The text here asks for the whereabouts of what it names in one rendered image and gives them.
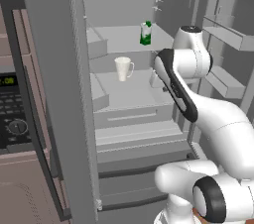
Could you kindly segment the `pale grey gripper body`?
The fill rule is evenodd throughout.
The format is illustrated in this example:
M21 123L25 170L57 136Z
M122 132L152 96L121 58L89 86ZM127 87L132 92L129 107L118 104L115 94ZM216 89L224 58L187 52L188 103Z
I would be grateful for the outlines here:
M170 79L167 78L166 80L162 80L158 74L152 70L150 85L152 88L162 88L164 91L168 91L170 86Z

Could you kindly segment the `grey fridge crisper drawer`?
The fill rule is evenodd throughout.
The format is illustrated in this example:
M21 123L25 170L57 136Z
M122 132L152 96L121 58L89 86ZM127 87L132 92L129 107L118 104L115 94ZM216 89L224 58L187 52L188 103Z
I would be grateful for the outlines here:
M94 125L105 129L167 121L172 119L173 110L173 103L105 109L94 113Z

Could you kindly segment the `green and white milk carton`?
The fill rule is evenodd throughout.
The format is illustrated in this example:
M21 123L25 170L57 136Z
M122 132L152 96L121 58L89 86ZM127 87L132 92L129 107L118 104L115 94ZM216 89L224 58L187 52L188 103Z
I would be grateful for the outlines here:
M146 21L141 24L141 35L140 35L140 43L144 46L147 46L151 43L152 36L152 23L150 21Z

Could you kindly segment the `grey fridge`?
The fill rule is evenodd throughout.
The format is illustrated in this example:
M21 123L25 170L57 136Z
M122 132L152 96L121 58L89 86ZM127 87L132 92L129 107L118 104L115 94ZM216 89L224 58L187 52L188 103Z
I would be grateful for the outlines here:
M213 0L84 0L87 28L94 28L107 40L107 55L89 59L91 73L109 95L105 109L120 109L173 103L171 120L95 128L100 164L176 152L191 152L187 134L177 118L180 112L171 95L152 88L150 77L156 53L172 45L181 25L196 21L198 12L213 8ZM151 43L140 43L141 24L152 23ZM115 59L127 56L135 64L131 77L120 81Z

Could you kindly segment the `grey fridge door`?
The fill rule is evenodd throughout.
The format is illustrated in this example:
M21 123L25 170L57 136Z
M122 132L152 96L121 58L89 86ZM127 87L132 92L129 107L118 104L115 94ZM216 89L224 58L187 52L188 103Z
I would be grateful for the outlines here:
M72 224L97 224L99 184L83 0L25 0Z
M254 36L254 0L218 0L216 11L207 14L234 17L233 28L248 36ZM224 98L206 79L200 91L209 97L228 100L238 105L254 121L254 52L238 51L203 30L206 47L213 57L213 66L221 66L242 85L245 91L241 99Z

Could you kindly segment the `white mug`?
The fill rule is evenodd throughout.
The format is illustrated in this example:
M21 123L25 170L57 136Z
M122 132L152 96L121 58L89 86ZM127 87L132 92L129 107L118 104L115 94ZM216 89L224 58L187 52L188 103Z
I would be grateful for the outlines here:
M132 76L135 64L127 56L117 57L115 60L116 70L118 74L118 79L120 81L126 81Z

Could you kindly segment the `grey door bin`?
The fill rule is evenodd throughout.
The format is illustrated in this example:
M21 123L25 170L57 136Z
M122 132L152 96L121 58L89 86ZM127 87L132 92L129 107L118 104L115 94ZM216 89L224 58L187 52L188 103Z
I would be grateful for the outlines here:
M245 86L221 66L214 66L205 78L224 98L241 99Z
M90 82L93 111L96 112L109 105L109 95L103 89L99 79L94 73L90 75Z
M86 29L88 55L90 59L107 55L107 40L94 28Z
M254 52L254 36L233 28L234 17L229 15L204 16L202 28L238 51Z

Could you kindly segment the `grey freezer drawer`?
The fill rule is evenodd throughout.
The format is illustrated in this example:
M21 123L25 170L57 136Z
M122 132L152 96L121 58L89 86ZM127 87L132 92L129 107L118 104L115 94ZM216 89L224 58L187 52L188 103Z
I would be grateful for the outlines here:
M99 164L102 212L165 200L167 196L154 182L155 169L163 164L194 159L191 152L176 152Z

